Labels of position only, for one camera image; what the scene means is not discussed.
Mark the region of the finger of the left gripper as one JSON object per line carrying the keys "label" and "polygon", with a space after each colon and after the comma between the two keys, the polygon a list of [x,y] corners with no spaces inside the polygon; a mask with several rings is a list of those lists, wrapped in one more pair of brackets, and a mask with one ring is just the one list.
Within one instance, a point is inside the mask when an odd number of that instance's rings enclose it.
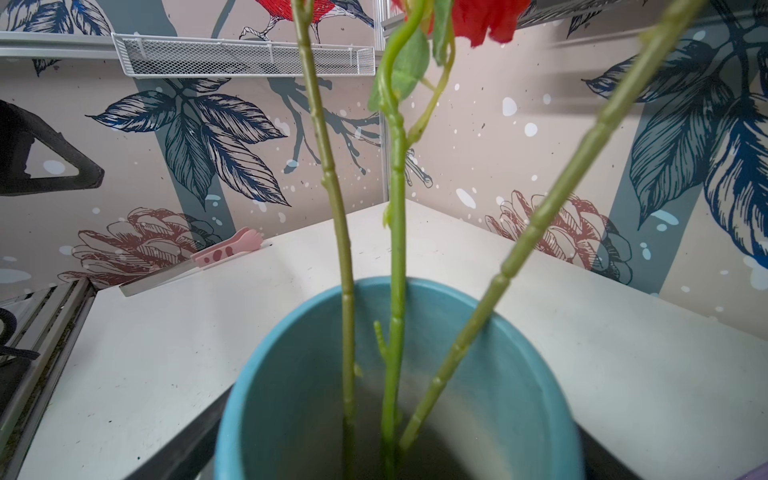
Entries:
{"label": "finger of the left gripper", "polygon": [[105,171],[38,115],[1,103],[1,195],[97,189]]}

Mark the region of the white artificial rose bunch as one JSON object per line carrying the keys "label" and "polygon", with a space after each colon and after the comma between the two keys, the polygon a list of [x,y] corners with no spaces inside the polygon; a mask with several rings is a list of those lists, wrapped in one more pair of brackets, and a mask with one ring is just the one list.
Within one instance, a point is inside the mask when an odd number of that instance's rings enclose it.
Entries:
{"label": "white artificial rose bunch", "polygon": [[641,35],[642,48],[629,72],[619,82],[609,101],[597,115],[595,124],[583,136],[571,160],[548,195],[534,211],[530,223],[501,264],[499,273],[493,277],[476,309],[451,345],[445,360],[402,434],[398,443],[401,453],[406,452],[417,439],[444,388],[494,312],[512,279],[522,269],[534,247],[543,238],[566,200],[624,120],[637,97],[647,87],[662,61],[704,5],[703,1],[696,0],[673,1],[663,12],[657,25]]}

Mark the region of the dark red carnation stem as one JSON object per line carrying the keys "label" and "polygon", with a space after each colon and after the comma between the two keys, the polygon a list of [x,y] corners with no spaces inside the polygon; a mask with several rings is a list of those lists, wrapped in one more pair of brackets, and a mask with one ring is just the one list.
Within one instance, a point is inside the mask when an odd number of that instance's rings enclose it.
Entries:
{"label": "dark red carnation stem", "polygon": [[[397,476],[398,462],[418,436],[423,423],[476,337],[461,334],[433,378],[428,393],[409,420],[403,436],[399,426],[398,394],[405,343],[406,317],[406,158],[423,136],[445,90],[456,56],[455,41],[464,37],[474,47],[486,39],[506,44],[513,39],[526,1],[399,1],[406,20],[390,37],[369,99],[372,110],[384,115],[390,135],[390,201],[384,225],[391,231],[391,314],[389,336],[379,337],[386,365],[381,417],[381,457],[387,479]],[[411,127],[404,125],[399,106],[424,79],[430,63],[442,69],[433,96]]]}

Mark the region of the teal ceramic vase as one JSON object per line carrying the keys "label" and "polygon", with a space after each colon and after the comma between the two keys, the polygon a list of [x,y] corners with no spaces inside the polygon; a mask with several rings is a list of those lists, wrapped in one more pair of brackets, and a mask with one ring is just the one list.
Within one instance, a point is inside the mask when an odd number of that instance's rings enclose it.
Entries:
{"label": "teal ceramic vase", "polygon": [[[410,279],[398,407],[410,416],[476,302]],[[390,315],[387,277],[355,292],[355,475],[379,479],[385,364],[373,324]],[[341,291],[288,314],[235,382],[217,438],[218,479],[339,479],[342,471]],[[398,470],[402,479],[581,479],[578,428],[551,369],[493,315],[449,380]]]}

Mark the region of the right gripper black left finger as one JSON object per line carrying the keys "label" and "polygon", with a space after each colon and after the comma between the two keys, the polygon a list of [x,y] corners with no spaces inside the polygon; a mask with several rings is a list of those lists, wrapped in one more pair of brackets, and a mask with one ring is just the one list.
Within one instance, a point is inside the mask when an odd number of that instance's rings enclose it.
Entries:
{"label": "right gripper black left finger", "polygon": [[231,388],[193,419],[127,479],[197,479],[214,458]]}

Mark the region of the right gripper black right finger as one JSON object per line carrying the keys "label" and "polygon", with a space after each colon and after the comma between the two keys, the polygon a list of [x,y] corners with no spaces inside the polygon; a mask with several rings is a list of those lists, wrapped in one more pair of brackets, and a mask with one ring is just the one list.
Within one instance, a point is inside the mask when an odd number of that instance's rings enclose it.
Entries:
{"label": "right gripper black right finger", "polygon": [[586,480],[640,480],[640,477],[577,425],[583,452]]}

